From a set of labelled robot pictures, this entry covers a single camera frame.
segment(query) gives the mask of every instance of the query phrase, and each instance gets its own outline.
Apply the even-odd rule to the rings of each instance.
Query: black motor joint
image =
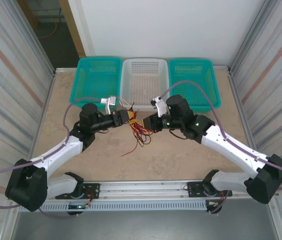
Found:
[[[129,121],[129,115],[128,111],[124,109],[114,110],[110,114],[104,115],[95,104],[87,103],[82,107],[79,119],[70,131],[70,136],[83,142],[82,151],[84,151],[96,139],[95,133],[122,126]]]
[[[194,114],[188,101],[181,95],[174,95],[166,100],[170,114],[157,113],[143,119],[143,126],[154,133],[162,129],[180,130],[186,139],[195,140],[201,144],[202,136],[215,123],[204,115]]]

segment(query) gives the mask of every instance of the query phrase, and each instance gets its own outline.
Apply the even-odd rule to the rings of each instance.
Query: wooden tabletop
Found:
[[[234,101],[232,90],[224,70],[215,71],[221,98],[216,110],[224,130],[246,144],[246,138]],[[56,76],[50,102],[36,149],[36,156],[43,154],[66,136],[63,116],[72,90],[75,72],[62,72]],[[81,109],[71,107],[66,118],[72,129],[79,120]],[[142,112],[142,119],[152,112]],[[205,114],[215,121],[212,112]],[[169,131],[153,134],[152,142],[126,156],[136,145],[130,127],[126,124],[110,128],[107,134],[96,134],[92,145],[74,156],[53,174],[73,172],[86,181],[137,181],[137,180],[195,180],[202,179],[212,169],[224,172],[242,172],[230,160],[218,152],[191,140],[181,140]]]

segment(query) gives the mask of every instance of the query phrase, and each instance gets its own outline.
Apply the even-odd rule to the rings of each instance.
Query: corrugated metal wall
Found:
[[[260,151],[282,157],[282,0],[270,1],[244,51],[231,70],[248,124]]]
[[[0,0],[0,169],[29,158],[53,75],[16,1]],[[0,175],[0,205],[10,174]]]

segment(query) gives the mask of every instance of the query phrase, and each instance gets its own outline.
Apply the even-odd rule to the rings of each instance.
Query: wire bundle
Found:
[[[130,117],[128,124],[130,125],[132,129],[132,133],[136,139],[136,145],[132,151],[127,152],[126,154],[123,154],[121,157],[132,153],[134,150],[136,150],[138,145],[140,145],[140,147],[143,147],[144,145],[148,145],[151,143],[150,136],[153,134],[153,131],[149,131],[145,129],[142,125],[138,123],[137,115],[138,115],[139,110],[134,111],[133,105],[134,103],[128,110],[130,113],[132,113],[132,117]]]

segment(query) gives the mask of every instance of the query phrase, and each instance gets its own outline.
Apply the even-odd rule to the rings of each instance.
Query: teal plastic basket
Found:
[[[213,107],[220,107],[220,95],[211,61],[198,58],[172,59],[168,68],[170,87],[184,80],[195,82],[204,90]],[[206,113],[211,109],[205,96],[192,84],[182,83],[171,89],[171,96],[178,94],[187,100],[194,112]]]
[[[82,97],[106,99],[111,95],[119,96],[121,70],[122,60],[118,57],[81,58],[77,64],[70,102]],[[100,110],[105,109],[104,104],[89,99],[74,105],[82,108],[87,103],[94,103]]]

